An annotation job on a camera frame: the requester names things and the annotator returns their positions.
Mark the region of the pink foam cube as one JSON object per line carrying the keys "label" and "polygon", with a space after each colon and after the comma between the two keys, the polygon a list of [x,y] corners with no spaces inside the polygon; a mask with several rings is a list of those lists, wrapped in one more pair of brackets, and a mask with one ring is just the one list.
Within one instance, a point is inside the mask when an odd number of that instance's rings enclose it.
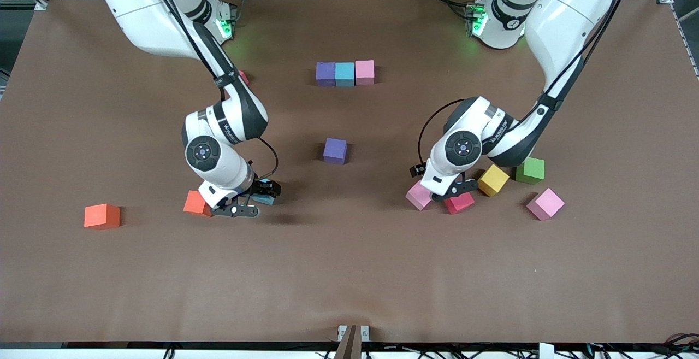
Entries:
{"label": "pink foam cube", "polygon": [[374,85],[375,78],[374,60],[357,60],[354,62],[355,85]]}
{"label": "pink foam cube", "polygon": [[554,217],[565,204],[566,202],[564,202],[552,188],[547,188],[545,191],[535,196],[531,202],[526,205],[526,208],[539,221],[545,221]]}
{"label": "pink foam cube", "polygon": [[410,187],[407,191],[405,198],[415,207],[417,210],[424,210],[427,205],[429,205],[433,200],[431,197],[431,192],[422,185],[421,180]]}

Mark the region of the brown paper table cover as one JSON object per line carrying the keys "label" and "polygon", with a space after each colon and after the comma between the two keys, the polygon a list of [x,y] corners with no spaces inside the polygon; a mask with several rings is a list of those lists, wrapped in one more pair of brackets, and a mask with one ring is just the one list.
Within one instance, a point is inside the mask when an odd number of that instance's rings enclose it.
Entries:
{"label": "brown paper table cover", "polygon": [[[247,0],[226,50],[269,113],[282,195],[183,211],[185,115],[217,88],[129,42],[103,0],[33,14],[0,100],[0,341],[664,342],[699,333],[699,80],[672,8],[623,0],[532,153],[538,185],[417,210],[416,142],[445,103],[521,117],[543,84],[437,0]],[[319,87],[317,62],[374,60]],[[347,140],[346,163],[323,160]],[[552,188],[566,204],[539,221]],[[121,226],[84,227],[88,205]]]}

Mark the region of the green foam cube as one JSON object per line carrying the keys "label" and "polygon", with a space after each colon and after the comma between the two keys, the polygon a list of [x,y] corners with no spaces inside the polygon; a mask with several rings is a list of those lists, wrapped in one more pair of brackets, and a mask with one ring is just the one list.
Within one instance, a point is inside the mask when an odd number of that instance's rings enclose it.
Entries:
{"label": "green foam cube", "polygon": [[528,157],[515,170],[515,180],[536,185],[545,179],[545,160]]}

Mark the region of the metal bracket with brown post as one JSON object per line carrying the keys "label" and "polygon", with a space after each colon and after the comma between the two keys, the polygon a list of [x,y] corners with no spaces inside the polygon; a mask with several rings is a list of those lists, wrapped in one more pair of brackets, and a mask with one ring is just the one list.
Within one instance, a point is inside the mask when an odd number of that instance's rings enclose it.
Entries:
{"label": "metal bracket with brown post", "polygon": [[370,342],[369,326],[337,327],[337,347],[334,359],[363,359],[363,344]]}

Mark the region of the yellow foam cube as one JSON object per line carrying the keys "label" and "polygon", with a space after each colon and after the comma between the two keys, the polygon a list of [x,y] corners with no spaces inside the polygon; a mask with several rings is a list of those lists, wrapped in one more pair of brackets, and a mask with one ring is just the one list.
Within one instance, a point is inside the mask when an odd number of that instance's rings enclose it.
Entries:
{"label": "yellow foam cube", "polygon": [[510,175],[499,166],[492,164],[478,180],[478,189],[488,197],[499,194],[509,181]]}

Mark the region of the orange foam cube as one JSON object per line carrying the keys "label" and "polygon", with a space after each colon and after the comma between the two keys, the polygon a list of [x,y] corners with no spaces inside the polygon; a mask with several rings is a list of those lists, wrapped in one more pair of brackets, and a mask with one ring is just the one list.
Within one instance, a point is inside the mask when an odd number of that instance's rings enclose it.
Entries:
{"label": "orange foam cube", "polygon": [[116,205],[88,205],[84,210],[84,227],[104,230],[121,226],[121,209]]}
{"label": "orange foam cube", "polygon": [[213,216],[211,207],[197,190],[190,190],[187,193],[187,197],[183,205],[183,211],[193,215],[203,215],[206,217]]}

